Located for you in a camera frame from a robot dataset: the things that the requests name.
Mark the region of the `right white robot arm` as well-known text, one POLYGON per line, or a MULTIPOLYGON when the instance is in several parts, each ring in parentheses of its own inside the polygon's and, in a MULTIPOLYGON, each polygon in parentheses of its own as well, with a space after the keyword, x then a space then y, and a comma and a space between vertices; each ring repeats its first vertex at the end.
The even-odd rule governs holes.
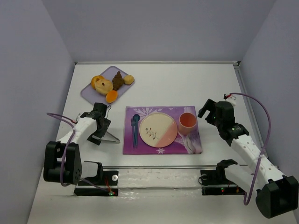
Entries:
POLYGON ((220 137, 242 157, 250 172, 245 172, 233 159, 221 160, 215 169, 201 171, 199 183, 202 186, 236 184, 245 191, 245 200, 256 192, 257 208, 266 218, 296 210, 299 182, 276 168, 253 142, 248 130, 235 122, 233 104, 208 99, 198 117, 202 118, 205 112, 209 112, 207 123, 217 127, 220 137))

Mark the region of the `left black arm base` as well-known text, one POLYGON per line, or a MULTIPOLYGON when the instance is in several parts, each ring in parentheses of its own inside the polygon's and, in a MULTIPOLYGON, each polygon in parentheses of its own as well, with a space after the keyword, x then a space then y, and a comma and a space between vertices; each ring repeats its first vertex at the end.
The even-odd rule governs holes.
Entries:
POLYGON ((104 169, 102 176, 88 177, 86 181, 80 181, 75 186, 74 195, 76 196, 118 196, 119 171, 104 169))

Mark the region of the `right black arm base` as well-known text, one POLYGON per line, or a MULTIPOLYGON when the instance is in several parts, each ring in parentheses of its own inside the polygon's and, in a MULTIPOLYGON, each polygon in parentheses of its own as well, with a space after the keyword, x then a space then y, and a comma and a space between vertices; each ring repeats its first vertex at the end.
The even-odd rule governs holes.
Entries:
POLYGON ((198 183, 202 186, 203 196, 244 195, 245 191, 228 180, 225 169, 238 163, 232 159, 221 160, 214 169, 200 171, 198 183))

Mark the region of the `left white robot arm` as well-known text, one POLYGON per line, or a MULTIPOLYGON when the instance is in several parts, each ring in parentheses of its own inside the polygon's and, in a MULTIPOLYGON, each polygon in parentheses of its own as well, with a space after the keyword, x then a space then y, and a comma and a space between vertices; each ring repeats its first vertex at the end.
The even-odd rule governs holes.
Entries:
POLYGON ((43 178, 46 182, 58 182, 62 186, 76 185, 82 179, 82 161, 79 148, 89 141, 100 145, 111 121, 106 118, 107 106, 95 103, 90 112, 80 114, 75 120, 55 113, 47 113, 71 127, 57 141, 49 141, 45 148, 43 178))

